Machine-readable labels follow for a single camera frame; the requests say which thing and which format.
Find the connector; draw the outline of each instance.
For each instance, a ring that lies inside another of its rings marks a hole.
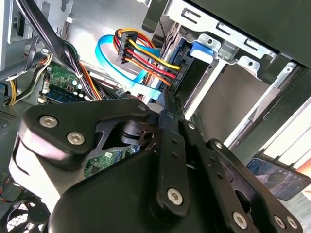
[[[133,40],[136,43],[137,36],[138,36],[137,32],[123,32],[122,33],[120,49],[119,49],[118,58],[117,58],[117,61],[121,62],[121,64],[128,62],[124,59],[124,57],[125,57],[126,49],[128,48],[130,44],[129,40]]]

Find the orange wire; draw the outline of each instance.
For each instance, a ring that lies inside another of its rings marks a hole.
[[[131,59],[129,59],[129,58],[125,58],[125,60],[128,61],[128,62],[131,62],[131,63],[135,64],[136,66],[138,66],[138,67],[140,67],[140,68],[142,68],[142,69],[144,69],[144,70],[146,70],[149,74],[152,74],[152,75],[156,76],[156,77],[159,78],[162,82],[164,82],[167,86],[170,86],[170,83],[169,83],[167,80],[165,80],[163,77],[157,75],[156,73],[153,73],[151,70],[149,70],[149,69],[143,67],[143,66],[142,66],[141,64],[139,64],[138,62],[133,61],[133,60],[131,60]]]
[[[103,98],[102,98],[101,95],[99,94],[98,90],[96,89],[96,87],[95,87],[95,85],[94,85],[94,83],[93,83],[93,80],[92,80],[91,76],[89,75],[89,73],[87,72],[87,70],[85,69],[85,67],[81,64],[81,62],[80,62],[80,66],[81,66],[81,69],[83,70],[83,72],[85,73],[86,78],[88,79],[89,83],[91,84],[92,89],[93,89],[94,93],[96,94],[97,98],[98,98],[99,100],[103,100]]]

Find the metal bracket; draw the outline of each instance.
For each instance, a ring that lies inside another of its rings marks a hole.
[[[154,33],[158,22],[169,0],[154,0],[151,2],[146,17],[142,24],[143,30]]]

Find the yellow wire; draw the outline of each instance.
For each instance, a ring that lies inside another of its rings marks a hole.
[[[15,102],[15,85],[12,80],[10,80],[10,86],[11,86],[12,96],[11,96],[9,105],[12,105]]]
[[[155,49],[155,45],[152,43],[152,41],[142,32],[134,29],[134,28],[124,28],[124,29],[121,29],[118,31],[118,35],[121,36],[122,34],[121,33],[124,33],[124,32],[137,32],[138,34],[141,34],[143,35],[147,40],[148,42],[152,45],[152,47]]]
[[[137,50],[139,50],[139,51],[141,51],[141,52],[143,52],[143,53],[149,55],[150,57],[152,57],[153,60],[155,60],[155,61],[157,61],[157,62],[159,62],[159,63],[161,63],[161,64],[164,64],[164,65],[166,65],[167,67],[170,67],[170,68],[172,68],[172,69],[180,69],[179,66],[171,65],[171,64],[169,64],[169,63],[167,63],[167,62],[161,60],[160,58],[154,56],[153,54],[149,53],[148,51],[143,50],[143,49],[140,48],[133,40],[129,39],[129,42],[130,42]]]

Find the red wire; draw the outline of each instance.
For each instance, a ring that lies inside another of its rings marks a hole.
[[[143,39],[138,38],[137,40],[139,40],[144,46],[149,47],[149,45],[147,45],[146,41]]]
[[[133,57],[137,58],[139,61],[143,62],[145,65],[147,65],[148,67],[150,67],[151,69],[154,69],[162,74],[166,74],[167,76],[170,76],[172,77],[173,79],[175,78],[175,75],[165,71],[165,70],[162,70],[162,69],[159,69],[158,67],[156,67],[155,65],[152,65],[150,63],[148,63],[147,61],[145,61],[144,59],[142,59],[140,56],[136,55],[133,51],[127,49],[126,50],[127,52],[129,52],[130,54],[132,54]]]
[[[138,37],[143,39],[151,48],[153,48],[152,44],[149,42],[149,39],[142,34],[138,34]]]

